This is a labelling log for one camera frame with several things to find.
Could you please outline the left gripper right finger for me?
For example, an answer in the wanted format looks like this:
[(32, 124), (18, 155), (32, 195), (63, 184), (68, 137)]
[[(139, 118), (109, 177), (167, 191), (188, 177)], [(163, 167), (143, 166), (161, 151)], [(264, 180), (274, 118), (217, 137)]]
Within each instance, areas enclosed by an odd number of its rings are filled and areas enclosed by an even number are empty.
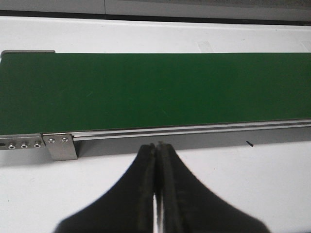
[(240, 211), (205, 187), (170, 144), (156, 155), (158, 229), (165, 233), (267, 233), (256, 218)]

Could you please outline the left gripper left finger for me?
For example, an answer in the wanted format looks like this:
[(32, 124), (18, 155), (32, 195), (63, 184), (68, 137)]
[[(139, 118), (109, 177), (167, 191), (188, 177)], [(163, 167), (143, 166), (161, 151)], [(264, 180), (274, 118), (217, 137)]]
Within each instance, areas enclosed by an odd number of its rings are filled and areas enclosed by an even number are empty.
[(123, 176), (103, 196), (62, 220), (57, 233), (151, 233), (155, 146), (142, 145)]

